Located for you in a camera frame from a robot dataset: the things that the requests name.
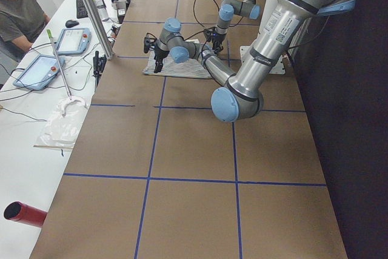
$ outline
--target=cloth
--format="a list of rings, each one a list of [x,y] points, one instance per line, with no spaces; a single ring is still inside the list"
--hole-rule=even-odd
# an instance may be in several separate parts
[[[22,35],[35,42],[44,26],[44,12],[36,0],[0,0],[0,37],[5,42]]]
[[[143,70],[145,75],[155,75],[155,76],[169,76],[169,77],[179,77],[179,78],[194,78],[194,79],[211,79],[209,72],[197,61],[194,59],[189,59],[186,62],[177,64],[171,58],[167,56],[163,60],[163,68],[159,73],[154,73],[155,70],[155,56],[154,51],[150,52],[150,57],[148,59],[147,66]]]

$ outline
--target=gray t-shirt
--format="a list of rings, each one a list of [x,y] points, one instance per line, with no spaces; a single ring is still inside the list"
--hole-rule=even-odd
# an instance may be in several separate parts
[[[44,12],[36,0],[0,0],[0,36],[5,42],[22,35],[35,42],[44,26]]]

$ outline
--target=white desk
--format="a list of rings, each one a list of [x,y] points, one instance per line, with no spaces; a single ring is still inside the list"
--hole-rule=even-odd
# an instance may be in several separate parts
[[[109,16],[115,19],[115,12],[110,8],[110,0],[105,0],[105,3],[107,3]],[[63,2],[33,46],[49,42],[46,29],[50,29],[53,37],[57,38],[68,19],[76,19],[75,0]],[[92,38],[85,55],[99,41],[89,18],[78,21],[80,25],[77,27],[88,27],[92,31]],[[105,30],[108,31],[112,24],[112,21],[104,22]],[[53,54],[49,45],[37,50],[45,55]],[[100,51],[100,56],[104,54],[100,45],[95,47],[95,50]],[[18,67],[26,68],[36,56],[36,52],[26,54]],[[83,56],[70,58],[65,68]],[[85,58],[86,61],[92,64],[93,56],[92,52]],[[85,88],[82,91],[72,90],[72,93],[84,97],[90,104],[95,89],[95,78],[93,77],[93,69],[90,70],[90,64],[80,61],[65,72],[68,84],[77,89],[84,85],[89,75]],[[19,74],[20,72],[15,72],[13,76],[17,77]],[[0,91],[0,100],[21,96],[29,91],[17,89],[7,92],[6,90],[16,88],[12,85],[13,80],[13,78],[9,78],[4,84]],[[57,76],[49,86],[63,86],[62,78]],[[0,101],[0,104],[15,112],[38,119],[47,119],[59,100],[66,97],[64,87],[59,89],[46,88],[43,91],[31,92],[20,98]],[[4,209],[14,201],[22,201],[47,211],[70,156],[70,152],[62,153],[60,150],[33,147],[44,126],[45,122],[34,122],[25,116],[15,115],[5,110],[0,111],[0,258],[28,258],[41,231],[37,227],[7,221],[2,215]]]

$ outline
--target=black wall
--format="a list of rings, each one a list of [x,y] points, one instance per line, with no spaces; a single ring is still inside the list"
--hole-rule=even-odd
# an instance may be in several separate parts
[[[307,41],[325,19],[312,21]],[[388,258],[388,0],[358,0],[295,73],[349,259]]]

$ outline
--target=label sticker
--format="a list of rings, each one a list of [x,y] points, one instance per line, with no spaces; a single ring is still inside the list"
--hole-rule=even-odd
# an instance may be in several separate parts
[[[285,17],[283,13],[274,11],[266,24],[264,31],[271,36],[274,41],[284,45],[299,25],[296,18]]]
[[[281,16],[283,14],[281,12],[278,12],[277,10],[274,10],[271,17],[269,18],[264,31],[268,33],[269,35],[272,33],[272,30],[275,28],[276,24],[280,20]]]

